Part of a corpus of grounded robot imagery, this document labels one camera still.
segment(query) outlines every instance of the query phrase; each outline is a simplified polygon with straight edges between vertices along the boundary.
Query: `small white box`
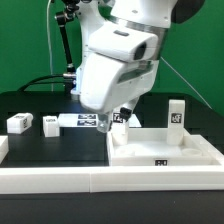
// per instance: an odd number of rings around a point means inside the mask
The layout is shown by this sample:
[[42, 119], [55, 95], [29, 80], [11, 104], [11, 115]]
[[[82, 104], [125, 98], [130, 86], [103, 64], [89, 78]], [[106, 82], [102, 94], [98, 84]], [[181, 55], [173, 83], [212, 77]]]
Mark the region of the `small white box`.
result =
[[43, 117], [43, 128], [45, 137], [60, 136], [58, 118], [56, 116]]
[[7, 132], [21, 134], [32, 126], [33, 115], [30, 113], [18, 113], [7, 119]]

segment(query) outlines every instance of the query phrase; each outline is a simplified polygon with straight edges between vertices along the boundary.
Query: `black table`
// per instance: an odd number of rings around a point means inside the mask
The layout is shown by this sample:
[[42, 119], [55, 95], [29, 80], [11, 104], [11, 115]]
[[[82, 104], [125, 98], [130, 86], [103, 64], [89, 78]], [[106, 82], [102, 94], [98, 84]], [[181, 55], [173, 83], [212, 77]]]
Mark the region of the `black table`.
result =
[[[142, 96], [135, 114], [143, 127], [167, 126], [169, 99], [185, 100], [185, 128], [191, 134], [201, 134], [224, 151], [224, 118], [188, 95], [148, 93]], [[7, 118], [19, 112], [34, 115], [32, 128], [20, 136], [9, 135], [10, 151], [1, 167], [108, 166], [105, 135], [93, 128], [78, 131], [63, 128], [60, 138], [44, 137], [43, 116], [88, 112], [63, 93], [7, 92], [0, 94], [0, 105], [1, 135], [7, 134]], [[218, 224], [223, 223], [223, 206], [224, 191], [0, 195], [0, 217], [4, 224]]]

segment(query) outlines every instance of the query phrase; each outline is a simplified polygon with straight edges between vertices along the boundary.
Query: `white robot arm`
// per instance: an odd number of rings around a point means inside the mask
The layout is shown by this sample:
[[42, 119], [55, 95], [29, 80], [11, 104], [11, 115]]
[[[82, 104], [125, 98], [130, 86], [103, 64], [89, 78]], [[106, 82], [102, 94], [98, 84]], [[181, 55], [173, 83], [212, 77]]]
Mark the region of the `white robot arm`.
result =
[[176, 2], [116, 0], [111, 21], [90, 36], [93, 53], [84, 67], [80, 100], [85, 108], [103, 115], [101, 131], [109, 130], [114, 108], [126, 104], [129, 114], [139, 96], [152, 88]]

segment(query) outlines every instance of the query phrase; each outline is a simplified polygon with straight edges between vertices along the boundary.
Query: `green backdrop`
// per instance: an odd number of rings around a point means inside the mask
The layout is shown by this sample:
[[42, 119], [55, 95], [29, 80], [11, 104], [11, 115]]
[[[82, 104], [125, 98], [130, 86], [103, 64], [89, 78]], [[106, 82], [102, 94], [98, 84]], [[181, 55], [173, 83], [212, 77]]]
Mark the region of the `green backdrop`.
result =
[[[1, 0], [0, 92], [17, 90], [26, 82], [50, 74], [46, 31], [48, 0]], [[173, 24], [162, 57], [224, 115], [223, 0], [206, 0], [201, 11], [184, 24]], [[59, 29], [54, 20], [63, 9], [60, 0], [51, 6], [51, 39], [54, 73], [63, 73], [66, 62]], [[68, 24], [72, 57], [81, 63], [81, 33], [77, 20]], [[50, 86], [30, 90], [50, 90]], [[153, 92], [188, 93], [199, 98], [163, 61]]]

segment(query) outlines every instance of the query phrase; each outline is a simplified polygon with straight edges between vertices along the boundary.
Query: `white base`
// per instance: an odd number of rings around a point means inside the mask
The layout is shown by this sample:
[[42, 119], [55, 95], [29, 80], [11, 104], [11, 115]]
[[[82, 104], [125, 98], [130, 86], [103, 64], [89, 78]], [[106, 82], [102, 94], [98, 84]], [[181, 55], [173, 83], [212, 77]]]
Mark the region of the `white base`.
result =
[[127, 145], [115, 145], [107, 136], [111, 166], [220, 165], [224, 156], [200, 135], [184, 130], [181, 145], [167, 144], [166, 128], [130, 128]]
[[[152, 145], [160, 145], [160, 153], [150, 146], [149, 151], [153, 152], [152, 159], [146, 148], [143, 148], [141, 153], [136, 152], [137, 148], [134, 148], [132, 150], [135, 153], [134, 156], [133, 154], [123, 156], [122, 161], [126, 163], [125, 166], [120, 164], [119, 166], [82, 168], [2, 168], [0, 194], [224, 190], [224, 156], [201, 136], [191, 136], [185, 132], [183, 146], [202, 151], [201, 156], [195, 155], [196, 159], [193, 159], [194, 164], [192, 165], [189, 164], [191, 162], [189, 158], [192, 156], [183, 159], [187, 157], [186, 154], [180, 154], [180, 150], [183, 150], [182, 146], [172, 150], [165, 144], [160, 144], [161, 138], [166, 135], [166, 129], [130, 129], [130, 140], [132, 134], [141, 137], [140, 141], [144, 141], [146, 136], [147, 141], [154, 139], [155, 142]], [[108, 133], [108, 144], [111, 144], [110, 138], [110, 133]], [[113, 148], [108, 148], [108, 152], [110, 159], [112, 158], [110, 162], [122, 162], [117, 155], [113, 156]], [[155, 162], [155, 158], [168, 158], [168, 166], [154, 166], [153, 163], [147, 166], [140, 164], [151, 160]], [[127, 166], [128, 160], [128, 163], [134, 162], [137, 165]]]

